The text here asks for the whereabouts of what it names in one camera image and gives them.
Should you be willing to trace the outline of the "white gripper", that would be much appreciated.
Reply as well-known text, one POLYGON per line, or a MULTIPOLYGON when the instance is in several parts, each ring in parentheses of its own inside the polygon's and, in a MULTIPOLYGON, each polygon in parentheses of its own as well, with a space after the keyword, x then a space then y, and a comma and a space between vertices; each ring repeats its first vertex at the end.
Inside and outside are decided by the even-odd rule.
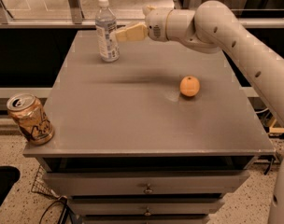
POLYGON ((167 20, 171 8, 166 7, 142 7, 145 15, 145 24, 142 22, 130 23, 116 30, 115 37, 119 42, 141 41, 148 35, 152 40, 167 41, 167 20))

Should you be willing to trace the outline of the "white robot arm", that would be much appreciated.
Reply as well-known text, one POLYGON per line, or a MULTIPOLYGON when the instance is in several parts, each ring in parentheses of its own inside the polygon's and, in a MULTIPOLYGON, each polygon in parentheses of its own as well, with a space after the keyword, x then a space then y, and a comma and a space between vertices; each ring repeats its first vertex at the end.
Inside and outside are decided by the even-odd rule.
POLYGON ((225 51, 284 128, 284 58, 249 33, 231 9, 212 0, 195 10, 146 6, 143 13, 144 22, 121 27, 110 37, 118 42, 149 37, 203 53, 225 51))

